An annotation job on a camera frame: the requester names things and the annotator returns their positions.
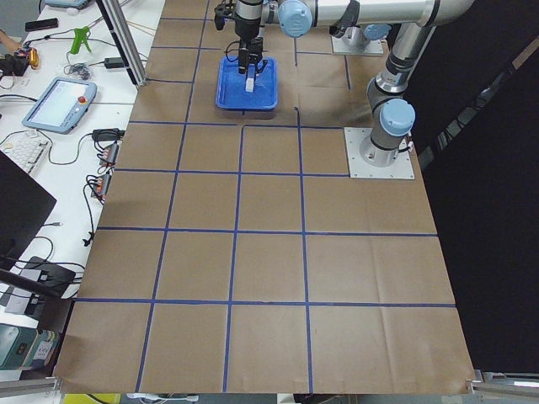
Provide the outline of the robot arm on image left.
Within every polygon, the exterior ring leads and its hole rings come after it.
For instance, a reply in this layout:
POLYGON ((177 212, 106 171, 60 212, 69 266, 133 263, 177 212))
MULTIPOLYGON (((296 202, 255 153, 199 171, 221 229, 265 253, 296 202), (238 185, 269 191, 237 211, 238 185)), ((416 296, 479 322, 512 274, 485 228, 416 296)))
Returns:
POLYGON ((347 45, 366 47, 373 40, 384 39, 391 28, 390 24, 363 24, 349 27, 344 35, 344 42, 347 45))

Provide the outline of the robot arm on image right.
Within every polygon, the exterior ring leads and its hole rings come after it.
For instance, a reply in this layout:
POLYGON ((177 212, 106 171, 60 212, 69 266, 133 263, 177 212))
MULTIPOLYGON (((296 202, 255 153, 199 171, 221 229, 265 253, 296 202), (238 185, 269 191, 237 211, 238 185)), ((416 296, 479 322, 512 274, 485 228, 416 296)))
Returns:
POLYGON ((366 86, 373 127, 361 142, 362 160, 389 167, 406 150, 401 146, 416 118, 403 100, 408 81, 436 27, 461 17, 470 1, 220 1, 214 8, 216 29, 230 21, 239 50, 238 72, 249 85, 264 70, 264 26, 277 24, 297 39, 310 29, 328 28, 336 45, 364 45, 386 36, 395 24, 395 42, 380 71, 366 86))

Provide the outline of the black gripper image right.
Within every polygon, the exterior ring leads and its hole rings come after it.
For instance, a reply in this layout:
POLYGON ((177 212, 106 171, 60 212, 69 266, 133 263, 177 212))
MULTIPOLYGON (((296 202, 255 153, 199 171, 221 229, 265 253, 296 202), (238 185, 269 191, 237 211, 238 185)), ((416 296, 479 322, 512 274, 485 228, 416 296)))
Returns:
POLYGON ((255 64, 255 75, 264 72, 268 61, 262 59, 263 41, 257 40, 263 11, 262 2, 220 2, 214 8, 214 25, 223 30, 227 19, 233 20, 239 37, 238 73, 245 74, 249 63, 255 64))

